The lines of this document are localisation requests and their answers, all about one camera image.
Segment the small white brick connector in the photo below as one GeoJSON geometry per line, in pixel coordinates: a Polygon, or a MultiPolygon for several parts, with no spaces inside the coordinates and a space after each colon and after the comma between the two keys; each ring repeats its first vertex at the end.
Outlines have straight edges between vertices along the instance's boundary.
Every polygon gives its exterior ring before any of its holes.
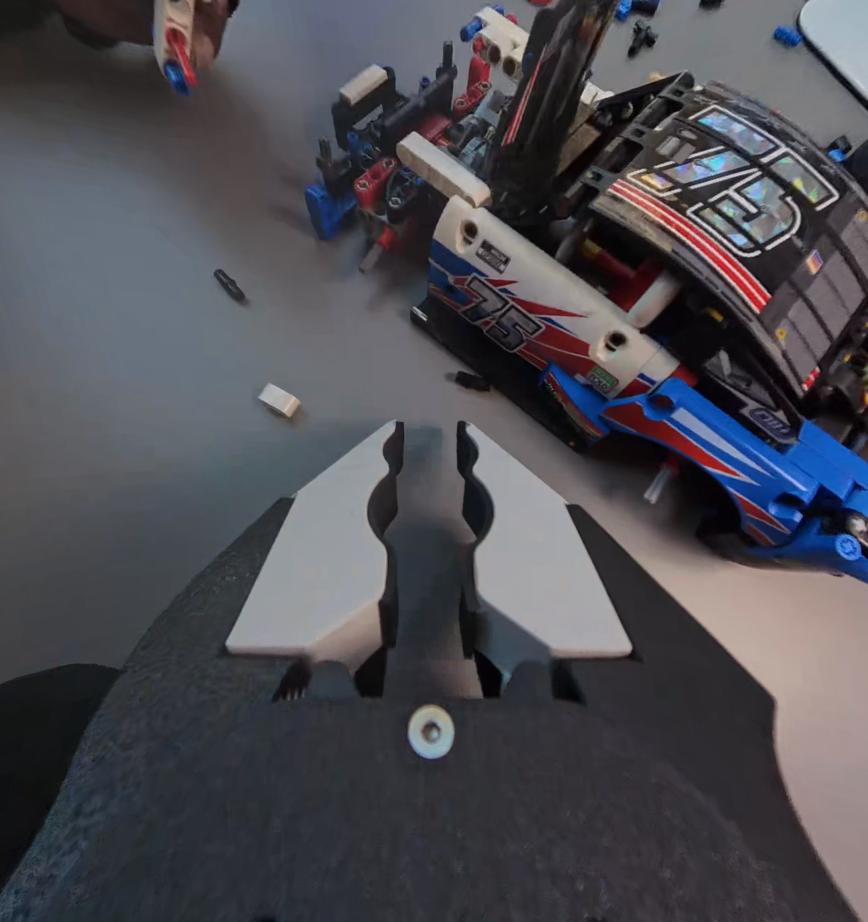
{"type": "Polygon", "coordinates": [[[302,407],[301,400],[283,388],[274,384],[262,387],[257,400],[274,414],[286,419],[293,419],[302,407]]]}

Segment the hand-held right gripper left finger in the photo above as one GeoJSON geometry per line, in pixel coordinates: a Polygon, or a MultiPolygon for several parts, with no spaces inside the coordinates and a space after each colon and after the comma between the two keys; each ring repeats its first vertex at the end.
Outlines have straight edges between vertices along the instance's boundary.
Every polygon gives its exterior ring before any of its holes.
{"type": "Polygon", "coordinates": [[[290,505],[225,651],[289,663],[278,695],[382,695],[399,621],[404,424],[390,421],[312,478],[290,505]]]}

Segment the person's left hand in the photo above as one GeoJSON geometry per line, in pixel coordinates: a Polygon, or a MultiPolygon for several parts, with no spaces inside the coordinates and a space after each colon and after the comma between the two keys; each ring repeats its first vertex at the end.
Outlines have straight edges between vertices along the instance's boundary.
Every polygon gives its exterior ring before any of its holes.
{"type": "Polygon", "coordinates": [[[191,34],[191,60],[196,68],[209,68],[220,53],[223,34],[239,1],[195,1],[191,34]]]}

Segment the white rounded tray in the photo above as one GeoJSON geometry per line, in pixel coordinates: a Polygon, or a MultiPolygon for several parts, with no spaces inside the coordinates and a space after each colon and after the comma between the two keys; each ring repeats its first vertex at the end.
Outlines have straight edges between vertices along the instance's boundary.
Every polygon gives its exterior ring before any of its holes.
{"type": "Polygon", "coordinates": [[[807,1],[797,25],[810,50],[868,110],[868,1],[807,1]]]}

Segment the brick-built toy race car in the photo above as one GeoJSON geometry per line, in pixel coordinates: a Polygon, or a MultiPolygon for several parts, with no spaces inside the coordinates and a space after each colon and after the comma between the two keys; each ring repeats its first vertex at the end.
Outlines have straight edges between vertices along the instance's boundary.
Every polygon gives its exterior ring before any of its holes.
{"type": "Polygon", "coordinates": [[[645,493],[694,468],[725,559],[868,584],[868,195],[783,114],[688,71],[590,81],[621,2],[501,4],[415,92],[372,64],[339,90],[321,178],[360,270],[428,244],[412,318],[578,451],[657,444],[645,493]]]}

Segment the grey desk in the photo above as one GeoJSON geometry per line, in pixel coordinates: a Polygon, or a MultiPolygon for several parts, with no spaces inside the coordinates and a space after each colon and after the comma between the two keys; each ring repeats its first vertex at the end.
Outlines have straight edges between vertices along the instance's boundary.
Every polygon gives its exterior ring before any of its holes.
{"type": "Polygon", "coordinates": [[[144,49],[56,20],[0,45],[0,684],[119,667],[167,604],[279,498],[382,423],[405,423],[398,647],[471,691],[451,619],[469,538],[459,420],[578,503],[773,695],[782,773],[868,920],[868,586],[718,559],[701,490],[643,499],[641,443],[577,455],[410,322],[426,272],[367,275],[358,234],[317,240],[304,190],[330,105],[370,63],[402,87],[486,2],[240,2],[180,98],[144,49]],[[235,303],[213,278],[246,295],[235,303]],[[257,395],[301,400],[286,420],[257,395]]]}

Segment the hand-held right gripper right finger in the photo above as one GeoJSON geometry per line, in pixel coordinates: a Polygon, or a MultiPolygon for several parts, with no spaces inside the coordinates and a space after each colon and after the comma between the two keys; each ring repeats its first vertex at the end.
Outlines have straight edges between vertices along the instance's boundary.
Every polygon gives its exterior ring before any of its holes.
{"type": "Polygon", "coordinates": [[[485,695],[520,667],[628,659],[632,640],[578,533],[569,504],[478,427],[458,423],[463,520],[463,652],[485,695]]]}

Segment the white brick beam with pins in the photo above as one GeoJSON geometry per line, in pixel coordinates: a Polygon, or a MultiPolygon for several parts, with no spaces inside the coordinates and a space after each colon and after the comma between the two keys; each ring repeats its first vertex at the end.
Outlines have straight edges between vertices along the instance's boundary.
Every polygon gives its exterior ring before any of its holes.
{"type": "Polygon", "coordinates": [[[154,2],[154,57],[168,84],[183,97],[197,86],[191,61],[194,20],[194,1],[154,2]]]}

